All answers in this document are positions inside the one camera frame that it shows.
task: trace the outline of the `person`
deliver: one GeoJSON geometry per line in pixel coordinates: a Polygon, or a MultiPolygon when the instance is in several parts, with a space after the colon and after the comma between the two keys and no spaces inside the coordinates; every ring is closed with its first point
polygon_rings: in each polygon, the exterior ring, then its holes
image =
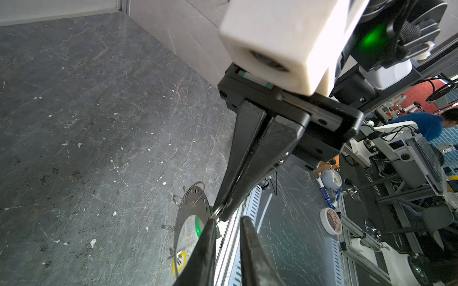
{"type": "Polygon", "coordinates": [[[444,111],[440,115],[426,112],[409,113],[405,116],[396,118],[389,123],[398,123],[412,120],[418,125],[418,131],[423,135],[426,141],[431,141],[439,137],[444,128],[458,126],[458,108],[452,108],[444,111]]]}
{"type": "MultiPolygon", "coordinates": [[[[444,128],[451,128],[458,126],[458,108],[452,108],[442,112],[440,115],[435,115],[426,112],[417,112],[409,113],[405,116],[398,117],[389,123],[398,123],[404,121],[414,121],[418,126],[418,131],[423,135],[426,141],[431,141],[441,136],[442,130],[444,128]]],[[[393,148],[399,147],[398,145],[403,145],[402,142],[394,142],[390,144],[393,148]]],[[[386,156],[380,154],[379,157],[374,156],[374,160],[387,160],[386,156]]],[[[388,163],[385,168],[379,172],[380,177],[390,176],[396,173],[393,165],[388,163]]]]}

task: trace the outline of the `gray wall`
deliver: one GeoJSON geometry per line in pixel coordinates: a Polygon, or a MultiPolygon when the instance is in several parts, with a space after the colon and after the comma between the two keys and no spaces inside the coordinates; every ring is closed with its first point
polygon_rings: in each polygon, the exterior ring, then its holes
{"type": "Polygon", "coordinates": [[[0,26],[116,11],[118,0],[0,0],[0,26]]]}

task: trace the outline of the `green light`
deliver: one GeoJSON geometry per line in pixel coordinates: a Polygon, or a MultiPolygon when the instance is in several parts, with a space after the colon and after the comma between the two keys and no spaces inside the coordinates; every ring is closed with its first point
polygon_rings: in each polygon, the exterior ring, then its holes
{"type": "Polygon", "coordinates": [[[386,24],[380,24],[370,31],[360,42],[362,52],[374,52],[383,49],[388,42],[386,24]]]}

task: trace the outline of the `scratched glossy surface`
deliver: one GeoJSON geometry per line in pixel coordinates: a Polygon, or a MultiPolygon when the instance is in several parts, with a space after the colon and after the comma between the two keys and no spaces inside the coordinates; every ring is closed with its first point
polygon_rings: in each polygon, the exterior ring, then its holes
{"type": "Polygon", "coordinates": [[[172,194],[212,203],[229,155],[216,88],[114,13],[0,27],[0,101],[0,285],[172,285],[172,194]]]}
{"type": "Polygon", "coordinates": [[[259,232],[272,265],[286,285],[335,285],[331,239],[320,210],[326,207],[309,172],[292,162],[278,170],[273,196],[259,232]]]}

